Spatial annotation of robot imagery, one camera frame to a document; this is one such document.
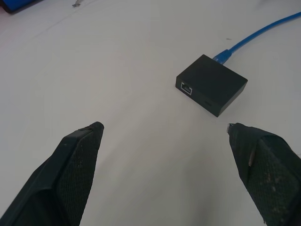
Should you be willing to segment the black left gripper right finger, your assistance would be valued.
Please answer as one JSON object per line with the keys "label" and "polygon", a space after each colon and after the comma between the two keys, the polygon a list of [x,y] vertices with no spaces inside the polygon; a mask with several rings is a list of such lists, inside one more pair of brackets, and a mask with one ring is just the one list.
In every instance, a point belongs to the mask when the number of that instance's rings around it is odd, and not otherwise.
{"label": "black left gripper right finger", "polygon": [[301,158],[280,136],[230,123],[238,174],[267,226],[301,226]]}

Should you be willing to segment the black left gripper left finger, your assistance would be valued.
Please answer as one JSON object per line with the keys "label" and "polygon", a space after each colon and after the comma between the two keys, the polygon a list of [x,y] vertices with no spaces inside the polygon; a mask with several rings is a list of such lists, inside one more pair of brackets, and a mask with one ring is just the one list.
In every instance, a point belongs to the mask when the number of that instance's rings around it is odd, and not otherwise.
{"label": "black left gripper left finger", "polygon": [[29,177],[0,226],[79,226],[103,136],[100,122],[65,136]]}

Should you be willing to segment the black network box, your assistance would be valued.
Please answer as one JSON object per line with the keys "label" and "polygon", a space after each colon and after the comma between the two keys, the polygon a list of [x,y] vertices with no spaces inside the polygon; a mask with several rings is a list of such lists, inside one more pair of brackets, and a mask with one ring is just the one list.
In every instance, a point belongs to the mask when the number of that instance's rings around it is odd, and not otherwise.
{"label": "black network box", "polygon": [[202,55],[176,77],[175,87],[219,117],[242,93],[248,80]]}

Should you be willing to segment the blue box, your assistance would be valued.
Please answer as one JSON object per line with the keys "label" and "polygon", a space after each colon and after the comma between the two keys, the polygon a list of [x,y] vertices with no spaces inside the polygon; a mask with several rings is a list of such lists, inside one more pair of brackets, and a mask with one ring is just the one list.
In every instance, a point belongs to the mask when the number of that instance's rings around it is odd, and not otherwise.
{"label": "blue box", "polygon": [[8,14],[14,14],[43,0],[0,0],[0,7]]}

